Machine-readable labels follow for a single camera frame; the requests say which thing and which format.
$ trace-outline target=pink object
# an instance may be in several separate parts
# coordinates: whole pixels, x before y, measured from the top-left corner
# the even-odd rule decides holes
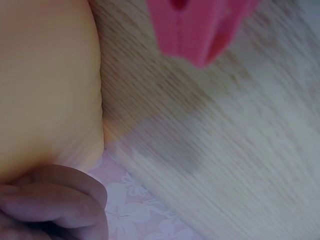
[[[146,1],[160,50],[201,68],[229,45],[259,0]]]

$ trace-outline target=pink floral fabric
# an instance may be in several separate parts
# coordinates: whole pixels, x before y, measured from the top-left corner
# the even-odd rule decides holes
[[[89,175],[108,191],[110,240],[204,240],[141,186],[108,153]]]

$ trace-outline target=skin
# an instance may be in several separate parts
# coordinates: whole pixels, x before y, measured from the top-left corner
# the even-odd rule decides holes
[[[0,184],[0,239],[107,240],[107,192],[85,173],[60,165]]]

